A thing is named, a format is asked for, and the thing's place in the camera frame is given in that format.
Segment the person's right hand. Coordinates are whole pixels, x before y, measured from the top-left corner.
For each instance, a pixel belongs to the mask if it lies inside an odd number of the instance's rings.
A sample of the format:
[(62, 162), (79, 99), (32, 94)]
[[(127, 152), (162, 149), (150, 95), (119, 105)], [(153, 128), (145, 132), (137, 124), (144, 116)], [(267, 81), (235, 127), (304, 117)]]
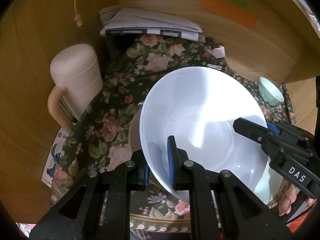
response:
[(297, 191), (293, 184), (283, 179), (277, 192), (279, 215), (288, 215), (291, 212), (292, 204), (297, 199)]

